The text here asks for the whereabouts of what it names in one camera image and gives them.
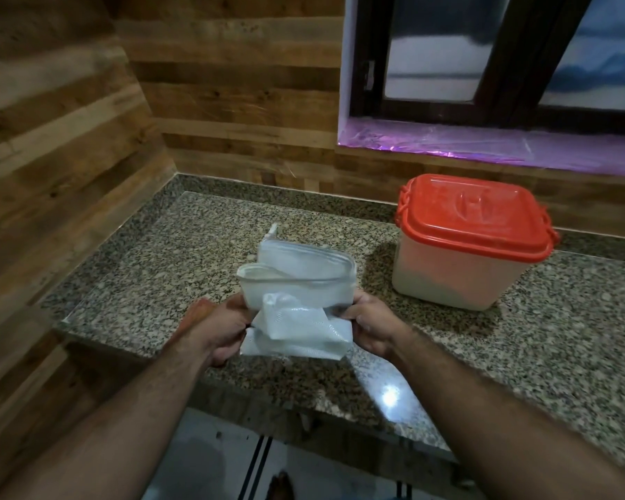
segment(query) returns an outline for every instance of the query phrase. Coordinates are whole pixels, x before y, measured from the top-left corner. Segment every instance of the purple window sill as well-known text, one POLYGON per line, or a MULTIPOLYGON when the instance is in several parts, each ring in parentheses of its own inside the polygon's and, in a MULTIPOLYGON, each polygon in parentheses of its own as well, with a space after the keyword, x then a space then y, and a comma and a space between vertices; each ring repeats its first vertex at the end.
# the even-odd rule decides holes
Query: purple window sill
POLYGON ((350 118, 338 145, 522 167, 625 176, 625 136, 350 118))

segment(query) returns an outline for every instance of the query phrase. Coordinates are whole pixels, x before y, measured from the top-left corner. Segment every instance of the person's right arm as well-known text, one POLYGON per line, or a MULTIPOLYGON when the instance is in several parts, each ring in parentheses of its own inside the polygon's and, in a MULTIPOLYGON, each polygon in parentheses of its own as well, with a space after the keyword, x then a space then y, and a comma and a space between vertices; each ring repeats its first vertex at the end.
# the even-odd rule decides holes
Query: person's right arm
POLYGON ((444 440, 492 499, 625 500, 625 471, 579 435, 458 361, 357 291, 355 342, 403 374, 444 440))

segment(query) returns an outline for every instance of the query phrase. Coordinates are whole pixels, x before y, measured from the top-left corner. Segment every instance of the dark window frame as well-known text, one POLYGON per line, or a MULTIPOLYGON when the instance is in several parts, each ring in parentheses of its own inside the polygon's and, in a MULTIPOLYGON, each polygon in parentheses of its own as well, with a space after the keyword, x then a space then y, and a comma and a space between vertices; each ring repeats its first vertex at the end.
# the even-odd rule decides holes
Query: dark window frame
POLYGON ((625 134, 623 110, 539 105, 591 0, 510 0, 475 96, 468 102, 384 97, 394 2, 358 0, 351 116, 625 134))

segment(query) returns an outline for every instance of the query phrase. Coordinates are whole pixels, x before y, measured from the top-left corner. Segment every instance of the lid handle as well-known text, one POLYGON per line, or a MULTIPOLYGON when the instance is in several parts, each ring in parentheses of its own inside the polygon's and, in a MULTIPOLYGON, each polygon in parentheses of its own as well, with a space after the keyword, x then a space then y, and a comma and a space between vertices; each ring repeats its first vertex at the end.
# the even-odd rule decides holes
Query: lid handle
POLYGON ((547 212, 547 208, 542 206, 541 210, 542 210, 542 219, 544 220, 544 226, 547 229, 547 233, 551 237, 551 240, 553 241, 553 245, 558 245, 560 243, 560 234, 556 230, 553 229, 553 224, 551 223, 551 218, 549 216, 549 213, 547 212))
POLYGON ((394 216, 394 223, 396 226, 400 228, 402 223, 402 214, 405 211, 405 207, 410 202, 410 184, 412 181, 409 181, 408 184, 400 187, 400 195, 398 198, 398 208, 396 209, 396 215, 394 216))

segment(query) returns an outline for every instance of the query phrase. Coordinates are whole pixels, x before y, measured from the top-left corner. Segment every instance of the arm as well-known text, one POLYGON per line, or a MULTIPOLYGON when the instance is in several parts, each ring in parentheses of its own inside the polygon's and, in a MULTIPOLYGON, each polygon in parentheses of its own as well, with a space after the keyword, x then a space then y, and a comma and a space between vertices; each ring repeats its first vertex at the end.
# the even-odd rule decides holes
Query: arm
POLYGON ((209 365, 238 352, 252 314, 220 304, 0 492, 8 499, 140 499, 209 365))
POLYGON ((400 370, 458 460, 495 499, 625 499, 625 471, 358 291, 355 342, 400 370))

